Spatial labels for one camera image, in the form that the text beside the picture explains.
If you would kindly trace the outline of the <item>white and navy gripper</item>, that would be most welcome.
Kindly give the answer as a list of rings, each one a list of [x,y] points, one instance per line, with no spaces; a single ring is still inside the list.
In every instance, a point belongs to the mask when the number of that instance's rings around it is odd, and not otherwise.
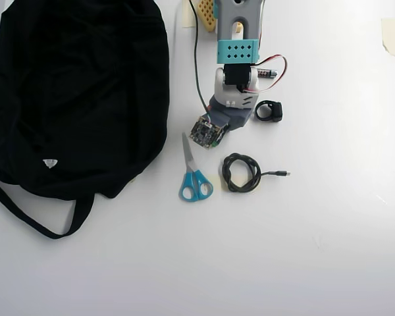
[[[209,116],[211,123],[222,127],[218,135],[218,144],[221,143],[229,130],[243,127],[251,116],[257,101],[257,94],[251,93],[223,93],[215,95],[209,102]]]

